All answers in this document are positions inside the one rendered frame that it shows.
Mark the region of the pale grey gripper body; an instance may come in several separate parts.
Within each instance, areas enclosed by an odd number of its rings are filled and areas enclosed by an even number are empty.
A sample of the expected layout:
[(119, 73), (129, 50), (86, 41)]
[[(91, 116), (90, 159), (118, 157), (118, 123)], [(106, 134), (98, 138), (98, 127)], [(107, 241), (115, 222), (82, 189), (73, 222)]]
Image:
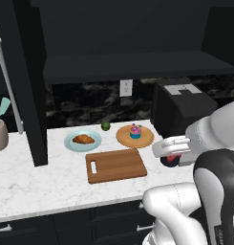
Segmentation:
[(174, 136), (160, 140), (152, 145), (153, 154), (156, 158), (180, 155), (190, 151), (190, 140), (185, 136)]

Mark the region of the wooden cutting board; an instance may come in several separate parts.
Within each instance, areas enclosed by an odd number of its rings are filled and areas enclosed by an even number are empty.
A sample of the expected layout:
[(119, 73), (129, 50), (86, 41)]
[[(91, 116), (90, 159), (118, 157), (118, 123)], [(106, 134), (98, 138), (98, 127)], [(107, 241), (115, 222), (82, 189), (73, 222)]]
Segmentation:
[(86, 167), (90, 184), (147, 175), (145, 165), (136, 149), (87, 154)]

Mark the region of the brown croissant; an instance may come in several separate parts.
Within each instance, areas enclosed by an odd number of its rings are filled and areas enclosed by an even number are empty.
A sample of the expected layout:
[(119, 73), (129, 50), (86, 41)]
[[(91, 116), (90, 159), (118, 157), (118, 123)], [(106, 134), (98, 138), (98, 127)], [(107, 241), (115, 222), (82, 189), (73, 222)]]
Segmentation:
[(73, 138), (73, 142), (77, 144), (88, 145), (88, 144), (93, 144), (95, 140), (86, 134), (81, 134), (81, 135), (75, 136)]

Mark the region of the black narrow cabinet front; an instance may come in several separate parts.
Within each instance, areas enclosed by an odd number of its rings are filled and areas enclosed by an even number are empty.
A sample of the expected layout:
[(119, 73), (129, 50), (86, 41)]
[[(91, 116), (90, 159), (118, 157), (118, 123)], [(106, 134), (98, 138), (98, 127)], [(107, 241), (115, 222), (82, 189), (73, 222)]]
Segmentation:
[(90, 211), (79, 210), (53, 215), (60, 245), (92, 245)]

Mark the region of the black upper cabinet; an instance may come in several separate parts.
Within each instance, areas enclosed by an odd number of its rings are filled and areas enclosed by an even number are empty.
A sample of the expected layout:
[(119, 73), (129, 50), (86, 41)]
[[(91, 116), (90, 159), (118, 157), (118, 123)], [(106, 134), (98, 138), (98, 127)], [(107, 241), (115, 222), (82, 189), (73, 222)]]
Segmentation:
[(48, 56), (194, 53), (209, 0), (31, 0)]

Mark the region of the black tall cabinet panel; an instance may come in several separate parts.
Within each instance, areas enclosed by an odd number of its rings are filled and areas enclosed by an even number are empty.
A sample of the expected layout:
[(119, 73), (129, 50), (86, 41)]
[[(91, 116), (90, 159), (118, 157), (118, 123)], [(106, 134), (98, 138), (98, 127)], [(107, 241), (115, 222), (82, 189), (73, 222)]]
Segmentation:
[(13, 0), (28, 80), (25, 82), (25, 112), (22, 114), (33, 164), (48, 163), (46, 95), (43, 69), (47, 58), (40, 11), (31, 0)]

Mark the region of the dark round bowl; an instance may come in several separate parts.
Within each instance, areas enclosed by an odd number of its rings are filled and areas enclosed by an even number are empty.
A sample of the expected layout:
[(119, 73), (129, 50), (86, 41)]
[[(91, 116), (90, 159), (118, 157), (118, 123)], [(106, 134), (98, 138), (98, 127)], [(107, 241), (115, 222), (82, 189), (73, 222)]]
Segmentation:
[(167, 156), (160, 158), (161, 163), (166, 167), (176, 167), (180, 162), (180, 159), (177, 159), (176, 161), (173, 162), (168, 162), (166, 157)]

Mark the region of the round wooden plate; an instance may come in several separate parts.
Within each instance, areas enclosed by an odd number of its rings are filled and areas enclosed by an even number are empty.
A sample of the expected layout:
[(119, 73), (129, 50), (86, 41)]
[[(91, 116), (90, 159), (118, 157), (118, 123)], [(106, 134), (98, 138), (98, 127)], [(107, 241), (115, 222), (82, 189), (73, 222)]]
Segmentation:
[(143, 148), (148, 145), (150, 145), (155, 137), (153, 132), (145, 127), (141, 127), (140, 137), (138, 139), (134, 139), (131, 137), (131, 128), (132, 125), (128, 124), (125, 126), (122, 126), (116, 134), (117, 140), (125, 146), (131, 147), (131, 148)]

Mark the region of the pink and blue cupcake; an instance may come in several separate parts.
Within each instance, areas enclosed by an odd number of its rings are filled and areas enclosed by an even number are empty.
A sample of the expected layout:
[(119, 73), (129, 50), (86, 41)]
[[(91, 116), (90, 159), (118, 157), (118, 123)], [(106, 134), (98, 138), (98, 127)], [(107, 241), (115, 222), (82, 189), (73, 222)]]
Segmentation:
[(141, 132), (142, 132), (142, 126), (136, 125), (135, 123), (133, 123), (131, 125), (131, 129), (130, 129), (130, 137), (134, 140), (137, 140), (141, 137)]

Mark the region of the black countertop appliance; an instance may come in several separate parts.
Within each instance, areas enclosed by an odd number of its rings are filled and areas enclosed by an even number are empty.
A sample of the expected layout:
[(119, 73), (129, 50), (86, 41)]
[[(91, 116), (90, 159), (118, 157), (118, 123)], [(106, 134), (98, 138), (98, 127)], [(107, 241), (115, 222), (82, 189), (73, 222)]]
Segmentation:
[(185, 134), (186, 128), (211, 115), (218, 104), (189, 82), (157, 82), (151, 107), (151, 124), (162, 138)]

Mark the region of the black drawer front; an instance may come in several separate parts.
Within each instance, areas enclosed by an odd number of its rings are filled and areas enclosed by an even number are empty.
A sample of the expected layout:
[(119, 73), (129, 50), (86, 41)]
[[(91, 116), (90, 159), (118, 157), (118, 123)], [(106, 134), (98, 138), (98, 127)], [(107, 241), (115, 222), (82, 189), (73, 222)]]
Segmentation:
[(155, 218), (139, 202), (91, 208), (92, 245), (141, 245), (152, 229), (137, 232), (137, 225), (150, 226)]
[(49, 215), (1, 222), (11, 232), (0, 233), (0, 245), (59, 245), (53, 218)]

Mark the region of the light blue plate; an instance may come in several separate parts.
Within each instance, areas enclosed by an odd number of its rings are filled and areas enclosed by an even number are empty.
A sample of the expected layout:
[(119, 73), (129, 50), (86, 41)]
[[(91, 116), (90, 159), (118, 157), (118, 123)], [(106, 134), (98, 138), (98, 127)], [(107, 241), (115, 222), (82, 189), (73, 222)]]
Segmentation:
[[(95, 142), (93, 144), (88, 144), (88, 145), (74, 143), (73, 138), (81, 134), (86, 134), (92, 137), (95, 140)], [(86, 129), (73, 131), (72, 133), (68, 134), (64, 140), (64, 145), (68, 149), (74, 152), (91, 151), (97, 148), (98, 146), (100, 146), (100, 144), (101, 144), (101, 136), (94, 130), (86, 130)]]

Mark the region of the beige utensil pot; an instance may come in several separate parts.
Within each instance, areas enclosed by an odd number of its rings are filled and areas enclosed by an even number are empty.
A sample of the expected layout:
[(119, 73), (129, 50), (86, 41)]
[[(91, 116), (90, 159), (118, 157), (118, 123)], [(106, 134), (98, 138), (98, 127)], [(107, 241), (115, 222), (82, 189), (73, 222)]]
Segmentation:
[(9, 132), (4, 121), (0, 120), (0, 151), (9, 143)]

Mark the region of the teal spatula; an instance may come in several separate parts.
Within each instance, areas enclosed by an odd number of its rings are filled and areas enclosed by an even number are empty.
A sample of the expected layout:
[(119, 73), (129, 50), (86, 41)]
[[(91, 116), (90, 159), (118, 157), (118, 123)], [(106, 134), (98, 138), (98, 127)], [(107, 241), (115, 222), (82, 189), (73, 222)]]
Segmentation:
[(10, 104), (11, 101), (8, 98), (2, 98), (0, 103), (0, 117), (6, 113)]

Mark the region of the white wall outlet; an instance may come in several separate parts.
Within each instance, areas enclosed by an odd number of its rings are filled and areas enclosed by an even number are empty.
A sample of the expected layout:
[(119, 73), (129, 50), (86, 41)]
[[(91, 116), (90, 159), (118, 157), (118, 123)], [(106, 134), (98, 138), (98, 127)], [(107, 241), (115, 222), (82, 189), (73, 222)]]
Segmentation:
[(133, 94), (133, 81), (131, 79), (122, 79), (119, 84), (119, 95), (121, 97), (131, 97)]

